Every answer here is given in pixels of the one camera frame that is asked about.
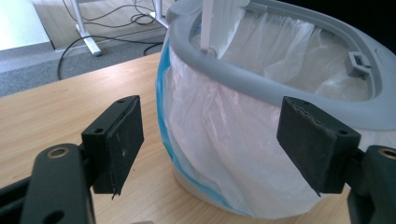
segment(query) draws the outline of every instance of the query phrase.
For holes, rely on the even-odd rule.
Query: black cable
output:
[[[70,12],[70,10],[69,10],[69,8],[68,8],[66,2],[65,2],[64,0],[62,0],[62,1],[64,2],[64,7],[66,8],[67,13],[69,14],[69,16],[70,16],[74,21],[77,21],[77,19],[75,19],[74,16],[72,15],[72,13]],[[106,16],[108,16],[108,15],[114,13],[115,11],[117,11],[117,10],[123,8],[123,7],[134,7],[134,8],[136,9],[136,11],[139,12],[140,14],[133,15],[133,16],[131,17],[131,22],[126,23],[126,24],[123,24],[123,25],[116,25],[116,26],[113,26],[113,25],[106,25],[106,24],[102,24],[102,23],[98,23],[98,22],[92,22],[92,21],[96,21],[96,20],[102,19],[103,17],[106,17]],[[131,25],[131,24],[133,24],[133,23],[137,23],[137,24],[139,24],[139,25],[148,25],[148,24],[151,24],[151,23],[153,23],[153,22],[155,21],[155,19],[151,18],[149,14],[145,14],[145,13],[141,12],[141,11],[139,10],[139,8],[143,8],[143,9],[152,11],[152,9],[150,9],[150,8],[148,8],[148,7],[141,7],[141,6],[138,6],[136,0],[134,0],[134,5],[124,5],[124,6],[117,7],[117,8],[115,8],[115,9],[113,9],[112,11],[110,11],[110,12],[108,12],[108,13],[106,13],[105,15],[102,15],[102,16],[100,16],[100,17],[96,17],[96,18],[93,18],[93,19],[87,19],[87,18],[85,18],[85,17],[83,17],[83,16],[81,16],[81,17],[82,17],[82,19],[84,19],[85,21],[90,21],[90,22],[84,22],[84,24],[99,25],[99,26],[104,26],[104,27],[107,27],[107,28],[121,28],[121,27],[124,27],[124,26]],[[138,22],[137,20],[134,20],[134,17],[136,17],[136,16],[138,16],[138,17],[137,17],[138,20],[140,20],[140,19],[143,18],[143,17],[148,17],[148,18],[151,19],[151,21],[149,21],[149,22]]]
[[[155,46],[159,46],[159,45],[163,44],[163,42],[146,42],[146,41],[138,41],[138,40],[126,40],[126,39],[120,39],[120,38],[115,38],[115,37],[107,37],[107,36],[101,36],[101,35],[87,35],[87,36],[81,37],[81,38],[79,38],[79,39],[73,41],[73,43],[71,43],[71,44],[64,50],[64,53],[62,53],[61,59],[60,59],[59,62],[58,62],[58,67],[57,67],[57,70],[56,70],[56,77],[58,78],[58,80],[62,80],[62,76],[61,76],[61,66],[62,66],[62,61],[64,60],[64,55],[66,54],[66,52],[67,52],[68,50],[70,50],[70,48],[72,48],[73,45],[75,45],[78,41],[80,41],[80,40],[82,40],[82,39],[85,39],[85,38],[89,38],[89,37],[92,37],[92,38],[111,39],[111,40],[123,41],[123,42],[128,42],[128,43],[150,44],[150,45],[152,45],[152,46],[150,46],[150,47],[148,47],[148,48],[146,48],[146,49],[144,50],[144,52],[143,52],[144,55],[146,54],[146,52],[147,52],[149,49],[152,49],[152,48],[154,48]]]

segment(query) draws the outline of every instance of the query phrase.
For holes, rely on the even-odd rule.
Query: trash bin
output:
[[[163,143],[177,181],[228,211],[280,218],[319,196],[276,140],[283,96],[309,101],[396,147],[396,56],[354,27],[277,1],[250,1],[218,59],[200,50],[201,1],[179,1],[157,77]]]

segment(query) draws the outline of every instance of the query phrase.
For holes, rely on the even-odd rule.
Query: white plastic bag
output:
[[[247,14],[239,31],[223,60],[327,97],[367,97],[364,80],[347,76],[347,47],[336,36],[304,21],[266,13]],[[176,169],[218,206],[251,217],[279,218],[305,213],[320,200],[276,140],[278,106],[194,71],[169,44],[157,92],[163,142]],[[358,132],[361,149],[373,144],[396,147],[395,132]]]

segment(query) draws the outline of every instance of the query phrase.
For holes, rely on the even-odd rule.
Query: table surface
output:
[[[184,190],[157,124],[159,59],[154,54],[0,98],[0,188],[30,175],[40,151],[79,145],[81,132],[113,102],[140,95],[145,142],[121,196],[92,195],[97,223],[349,223],[347,191],[307,214],[271,220],[223,211]]]

